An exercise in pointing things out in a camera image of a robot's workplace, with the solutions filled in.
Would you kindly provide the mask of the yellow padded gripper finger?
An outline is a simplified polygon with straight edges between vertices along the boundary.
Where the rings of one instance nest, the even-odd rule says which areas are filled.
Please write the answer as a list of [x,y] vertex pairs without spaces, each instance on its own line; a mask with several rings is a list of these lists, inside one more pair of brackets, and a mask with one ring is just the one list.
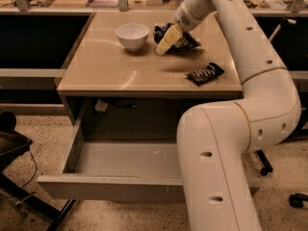
[[156,52],[164,55],[170,47],[183,36],[182,28],[177,24],[167,23],[155,26],[155,42],[158,44]]

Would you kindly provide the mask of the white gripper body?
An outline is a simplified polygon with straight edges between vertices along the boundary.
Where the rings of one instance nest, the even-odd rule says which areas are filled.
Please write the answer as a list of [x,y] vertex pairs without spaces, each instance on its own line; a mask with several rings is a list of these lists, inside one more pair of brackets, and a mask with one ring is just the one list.
[[193,8],[182,2],[175,12],[174,22],[184,32],[190,32],[202,22],[205,14],[206,10],[204,8]]

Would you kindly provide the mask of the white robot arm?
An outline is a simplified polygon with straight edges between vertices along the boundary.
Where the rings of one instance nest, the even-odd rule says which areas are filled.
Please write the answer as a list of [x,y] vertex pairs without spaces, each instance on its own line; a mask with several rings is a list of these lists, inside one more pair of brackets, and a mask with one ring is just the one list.
[[241,157],[285,140],[301,106],[294,81],[243,0],[184,0],[156,51],[215,13],[243,87],[238,100],[181,116],[177,154],[192,231],[262,231]]

